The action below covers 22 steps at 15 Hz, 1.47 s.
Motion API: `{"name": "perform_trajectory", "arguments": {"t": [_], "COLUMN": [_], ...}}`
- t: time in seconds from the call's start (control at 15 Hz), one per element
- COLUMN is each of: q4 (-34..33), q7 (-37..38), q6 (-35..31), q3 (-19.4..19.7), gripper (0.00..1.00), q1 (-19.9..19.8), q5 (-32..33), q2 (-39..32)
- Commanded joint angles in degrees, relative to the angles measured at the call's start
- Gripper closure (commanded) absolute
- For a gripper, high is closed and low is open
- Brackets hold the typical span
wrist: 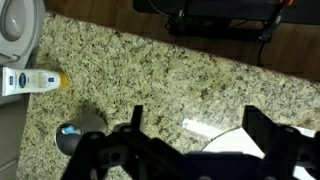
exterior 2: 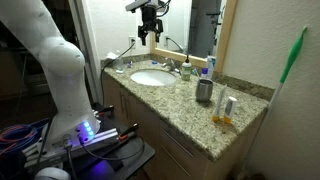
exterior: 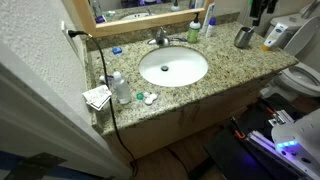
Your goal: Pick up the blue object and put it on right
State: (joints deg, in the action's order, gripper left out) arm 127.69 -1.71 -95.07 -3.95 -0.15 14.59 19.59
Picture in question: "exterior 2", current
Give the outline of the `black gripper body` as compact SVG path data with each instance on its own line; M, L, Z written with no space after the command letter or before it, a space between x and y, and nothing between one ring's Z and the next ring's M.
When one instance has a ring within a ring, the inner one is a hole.
M157 32L159 29L159 19L157 18L154 6L144 6L141 8L143 25L139 29L143 32Z

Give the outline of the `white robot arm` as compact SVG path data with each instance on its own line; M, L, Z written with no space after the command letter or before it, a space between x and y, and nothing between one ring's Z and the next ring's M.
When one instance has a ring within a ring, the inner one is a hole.
M84 55L64 39L42 0L0 0L0 20L41 64L57 107L45 149L57 151L62 138L76 138L83 123L98 131L85 86Z

